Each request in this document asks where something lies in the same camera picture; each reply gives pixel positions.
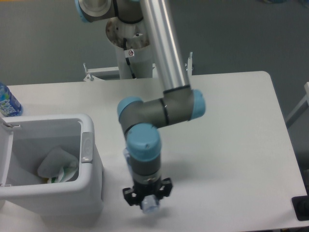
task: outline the white tabletop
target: white tabletop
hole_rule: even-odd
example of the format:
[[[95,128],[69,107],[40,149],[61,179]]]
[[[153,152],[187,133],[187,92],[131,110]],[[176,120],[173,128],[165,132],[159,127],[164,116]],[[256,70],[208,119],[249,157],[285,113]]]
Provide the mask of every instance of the white tabletop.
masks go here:
[[[24,115],[91,116],[105,167],[105,205],[100,215],[40,217],[6,202],[0,231],[239,232],[309,225],[293,210],[291,198],[306,191],[269,75],[200,75],[191,83],[204,94],[206,114],[159,130],[163,178],[171,177],[174,188],[150,216],[122,196],[132,181],[116,108],[130,95],[161,97],[158,79],[10,87]]]

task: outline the light blue joint cap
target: light blue joint cap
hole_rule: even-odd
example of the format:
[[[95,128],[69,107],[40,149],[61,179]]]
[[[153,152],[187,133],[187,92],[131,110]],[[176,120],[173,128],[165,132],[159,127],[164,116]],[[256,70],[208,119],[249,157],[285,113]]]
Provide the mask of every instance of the light blue joint cap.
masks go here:
[[[190,120],[202,117],[206,111],[206,104],[202,92],[199,91],[198,89],[193,89],[193,96],[194,96],[194,105]]]
[[[78,0],[75,0],[75,6],[76,6],[76,10],[79,14],[79,17],[81,18],[81,20],[84,22],[84,23],[90,23],[86,18],[85,16],[83,15],[83,12],[82,12],[82,9],[78,3]]]
[[[130,155],[140,162],[150,162],[161,152],[161,139],[157,128],[149,123],[132,127],[126,138]]]
[[[127,98],[122,99],[118,103],[118,106],[117,106],[118,118],[120,118],[122,111],[133,102],[143,102],[143,101],[139,97],[127,97]]]

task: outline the trash bin lid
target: trash bin lid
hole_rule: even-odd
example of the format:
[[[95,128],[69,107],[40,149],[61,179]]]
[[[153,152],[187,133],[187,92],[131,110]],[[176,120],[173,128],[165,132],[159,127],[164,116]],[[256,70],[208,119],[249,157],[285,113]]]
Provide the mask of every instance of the trash bin lid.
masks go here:
[[[5,185],[13,145],[13,129],[0,117],[0,187]]]

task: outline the silver aluminum tube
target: silver aluminum tube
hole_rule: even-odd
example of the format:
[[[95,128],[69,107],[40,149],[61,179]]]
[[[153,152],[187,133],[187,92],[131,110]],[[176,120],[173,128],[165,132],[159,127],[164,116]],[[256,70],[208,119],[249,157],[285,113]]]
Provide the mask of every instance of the silver aluminum tube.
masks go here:
[[[167,0],[141,0],[158,74],[165,90],[189,85]]]

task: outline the white trash bin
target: white trash bin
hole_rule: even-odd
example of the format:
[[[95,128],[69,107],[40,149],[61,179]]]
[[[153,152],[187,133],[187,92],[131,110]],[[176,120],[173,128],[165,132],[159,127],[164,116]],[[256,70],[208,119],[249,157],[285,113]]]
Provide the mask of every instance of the white trash bin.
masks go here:
[[[7,200],[40,215],[100,212],[103,166],[87,115],[20,116],[0,123],[0,201]],[[68,182],[47,184],[37,170],[53,147],[79,160]]]

